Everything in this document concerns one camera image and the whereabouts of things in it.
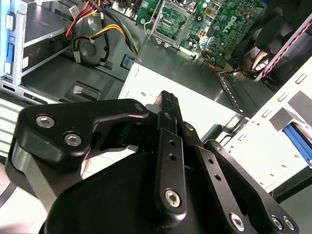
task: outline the bolt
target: bolt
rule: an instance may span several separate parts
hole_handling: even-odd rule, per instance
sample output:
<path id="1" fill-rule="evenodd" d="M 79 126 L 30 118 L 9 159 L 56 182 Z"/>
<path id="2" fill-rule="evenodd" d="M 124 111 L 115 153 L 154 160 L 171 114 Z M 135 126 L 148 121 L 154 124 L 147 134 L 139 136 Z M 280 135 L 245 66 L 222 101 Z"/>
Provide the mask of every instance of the bolt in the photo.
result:
<path id="1" fill-rule="evenodd" d="M 54 119 L 49 116 L 39 116 L 36 118 L 36 123 L 42 128 L 52 128 L 55 125 Z"/>
<path id="2" fill-rule="evenodd" d="M 165 113 L 165 117 L 166 117 L 167 119 L 170 119 L 170 120 L 172 119 L 171 116 L 170 116 L 170 114 L 168 114 L 168 113 Z"/>
<path id="3" fill-rule="evenodd" d="M 181 200 L 179 195 L 175 191 L 167 190 L 165 192 L 165 197 L 172 207 L 179 207 Z"/>
<path id="4" fill-rule="evenodd" d="M 242 231 L 245 230 L 245 225 L 244 225 L 243 221 L 241 220 L 241 218 L 240 218 L 238 215 L 232 213 L 232 214 L 230 215 L 230 218 L 231 218 L 231 222 L 233 223 L 233 225 L 234 225 L 240 232 L 242 232 Z"/>
<path id="5" fill-rule="evenodd" d="M 144 109 L 139 104 L 135 104 L 135 107 L 139 111 L 144 111 Z"/>
<path id="6" fill-rule="evenodd" d="M 185 126 L 186 126 L 189 130 L 191 130 L 191 131 L 194 130 L 193 126 L 190 125 L 189 123 L 186 123 Z"/>
<path id="7" fill-rule="evenodd" d="M 82 140 L 81 137 L 79 137 L 78 135 L 70 133 L 65 136 L 65 142 L 70 146 L 79 146 Z"/>
<path id="8" fill-rule="evenodd" d="M 278 219 L 274 216 L 271 217 L 274 225 L 279 229 L 279 230 L 283 230 L 283 225 L 280 223 L 280 221 L 278 221 Z"/>
<path id="9" fill-rule="evenodd" d="M 291 230 L 294 230 L 294 225 L 293 225 L 293 223 L 291 223 L 290 221 L 289 221 L 289 219 L 287 219 L 286 217 L 283 217 L 284 218 L 284 221 L 285 221 L 285 223 L 287 224 L 287 226 L 291 229 Z"/>
<path id="10" fill-rule="evenodd" d="M 219 145 L 215 142 L 212 142 L 211 145 L 216 148 L 217 150 L 221 150 L 221 148 L 219 147 Z"/>

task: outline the capacitor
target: capacitor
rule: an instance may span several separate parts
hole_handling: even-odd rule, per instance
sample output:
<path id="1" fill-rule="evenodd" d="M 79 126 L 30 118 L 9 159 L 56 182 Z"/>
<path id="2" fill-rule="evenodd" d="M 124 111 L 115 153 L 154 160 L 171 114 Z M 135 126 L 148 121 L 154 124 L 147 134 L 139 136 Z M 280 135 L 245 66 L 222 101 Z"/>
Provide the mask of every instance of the capacitor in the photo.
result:
<path id="1" fill-rule="evenodd" d="M 225 15 L 220 16 L 220 20 L 221 20 L 221 21 L 226 21 L 227 19 L 228 19 L 228 17 L 225 16 Z"/>
<path id="2" fill-rule="evenodd" d="M 229 6 L 229 8 L 234 8 L 235 7 L 235 3 L 234 2 L 230 2 L 228 6 Z"/>
<path id="3" fill-rule="evenodd" d="M 218 25 L 215 26 L 215 27 L 214 27 L 214 30 L 215 30 L 215 31 L 220 31 L 220 26 L 218 26 Z"/>
<path id="4" fill-rule="evenodd" d="M 239 14 L 240 14 L 241 16 L 245 16 L 245 15 L 247 15 L 247 11 L 241 10 L 241 11 L 239 12 Z"/>

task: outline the blue tab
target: blue tab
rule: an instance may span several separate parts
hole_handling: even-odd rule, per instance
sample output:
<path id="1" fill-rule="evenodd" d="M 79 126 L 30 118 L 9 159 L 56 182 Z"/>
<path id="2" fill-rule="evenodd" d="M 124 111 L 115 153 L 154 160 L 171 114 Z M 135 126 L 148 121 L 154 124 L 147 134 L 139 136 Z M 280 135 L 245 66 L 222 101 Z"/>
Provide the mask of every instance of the blue tab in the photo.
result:
<path id="1" fill-rule="evenodd" d="M 301 135 L 296 131 L 296 129 L 288 125 L 283 132 L 288 136 L 288 138 L 292 141 L 294 146 L 300 152 L 301 156 L 308 163 L 308 165 L 312 168 L 312 148 L 308 145 L 308 143 L 301 137 Z"/>
<path id="2" fill-rule="evenodd" d="M 14 55 L 14 45 L 8 44 L 8 52 L 6 54 L 6 61 L 9 63 L 13 62 L 13 55 Z"/>

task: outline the cooling fan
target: cooling fan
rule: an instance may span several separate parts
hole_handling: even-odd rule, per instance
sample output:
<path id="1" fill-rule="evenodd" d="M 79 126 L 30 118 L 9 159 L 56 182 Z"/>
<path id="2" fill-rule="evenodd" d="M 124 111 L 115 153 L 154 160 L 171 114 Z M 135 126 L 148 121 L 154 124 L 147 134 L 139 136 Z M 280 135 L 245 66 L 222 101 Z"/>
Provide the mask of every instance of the cooling fan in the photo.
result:
<path id="1" fill-rule="evenodd" d="M 311 0 L 272 0 L 257 18 L 249 32 L 232 53 L 230 63 L 255 79 L 282 49 L 312 12 Z M 311 46 L 284 56 L 262 81 L 273 90 L 287 81 L 288 75 L 303 57 L 311 56 Z"/>

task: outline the wire bundle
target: wire bundle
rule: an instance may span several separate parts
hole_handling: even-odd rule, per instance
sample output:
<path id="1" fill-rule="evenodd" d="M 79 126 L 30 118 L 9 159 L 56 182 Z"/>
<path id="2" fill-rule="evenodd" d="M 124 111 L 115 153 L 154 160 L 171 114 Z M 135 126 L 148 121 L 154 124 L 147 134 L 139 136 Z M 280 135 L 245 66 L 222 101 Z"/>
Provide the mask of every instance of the wire bundle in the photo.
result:
<path id="1" fill-rule="evenodd" d="M 86 2 L 83 9 L 80 11 L 80 13 L 77 15 L 77 17 L 74 19 L 74 21 L 69 26 L 69 28 L 66 32 L 67 37 L 71 36 L 74 33 L 75 25 L 77 24 L 77 22 L 80 19 L 84 19 L 85 17 L 88 17 L 88 16 L 90 16 L 96 12 L 96 10 L 92 11 L 93 9 L 95 9 L 95 7 L 90 2 Z"/>
<path id="2" fill-rule="evenodd" d="M 223 71 L 222 69 L 219 69 L 217 68 L 215 62 L 212 62 L 211 61 L 211 58 L 208 54 L 208 50 L 204 50 L 202 53 L 201 53 L 202 57 L 209 63 L 209 66 L 216 72 L 220 73 L 220 74 L 232 74 L 234 72 L 237 72 L 237 69 L 234 69 L 233 71 L 231 72 L 226 72 L 226 71 Z"/>
<path id="3" fill-rule="evenodd" d="M 110 24 L 106 27 L 104 27 L 102 30 L 100 30 L 99 32 L 91 35 L 91 36 L 78 36 L 75 40 L 74 40 L 74 51 L 78 51 L 79 48 L 79 41 L 81 39 L 86 39 L 86 40 L 90 40 L 91 43 L 94 43 L 93 41 L 97 38 L 99 38 L 100 36 L 102 36 L 104 33 L 106 33 L 107 31 L 111 30 L 111 29 L 117 29 L 118 31 L 120 31 L 120 33 L 124 36 L 124 33 L 122 31 L 122 29 L 117 25 L 117 24 Z"/>
<path id="4" fill-rule="evenodd" d="M 104 5 L 106 4 L 110 4 L 107 0 L 103 0 Z M 126 28 L 126 26 L 124 24 L 122 24 L 120 22 L 120 20 L 113 15 L 112 13 L 108 12 L 102 5 L 101 5 L 101 0 L 98 0 L 98 2 L 95 2 L 93 0 L 89 0 L 86 2 L 85 6 L 83 7 L 83 9 L 81 10 L 81 12 L 79 13 L 79 15 L 74 19 L 74 21 L 72 22 L 72 24 L 70 25 L 70 27 L 68 28 L 68 31 L 66 33 L 66 36 L 69 37 L 73 34 L 74 32 L 74 27 L 77 24 L 77 22 L 79 22 L 80 19 L 84 19 L 86 17 L 89 17 L 90 15 L 96 13 L 96 12 L 100 12 L 101 13 L 101 23 L 102 23 L 102 27 L 103 29 L 100 30 L 99 32 L 91 35 L 91 36 L 86 36 L 86 35 L 81 35 L 78 36 L 75 40 L 74 40 L 74 57 L 79 57 L 78 60 L 80 62 L 80 55 L 79 55 L 79 41 L 81 39 L 86 39 L 86 40 L 90 40 L 91 43 L 94 43 L 94 40 L 101 37 L 102 35 L 104 35 L 105 37 L 105 41 L 106 41 L 106 56 L 104 58 L 103 61 L 107 60 L 108 54 L 109 54 L 109 45 L 108 45 L 108 37 L 106 35 L 106 32 L 108 32 L 111 29 L 116 29 L 118 30 L 124 37 L 125 37 L 125 41 L 126 44 L 128 45 L 129 49 L 137 54 L 138 50 L 135 46 L 134 40 L 129 32 L 129 30 Z M 106 22 L 105 22 L 105 18 L 104 15 L 108 16 L 110 19 L 112 19 L 116 24 L 110 24 L 106 26 Z"/>

